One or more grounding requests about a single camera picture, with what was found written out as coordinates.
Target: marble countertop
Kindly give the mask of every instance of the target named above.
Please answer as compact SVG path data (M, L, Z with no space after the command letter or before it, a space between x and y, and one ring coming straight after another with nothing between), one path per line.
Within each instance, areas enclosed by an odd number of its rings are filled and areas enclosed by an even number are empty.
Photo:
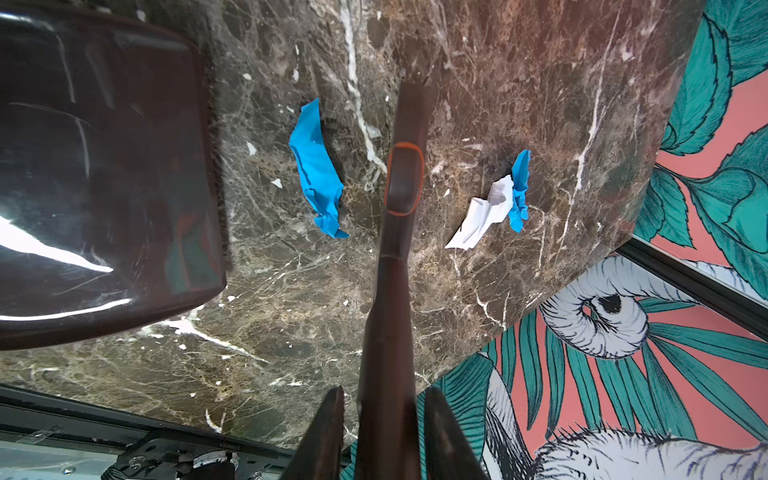
M134 0L106 3L137 15ZM340 384L351 442L399 82L437 98L410 257L421 390L630 237L702 7L138 0L207 66L229 286L141 331L0 353L0 381L287 448ZM317 97L346 240L315 227L288 148ZM525 148L525 229L445 250Z

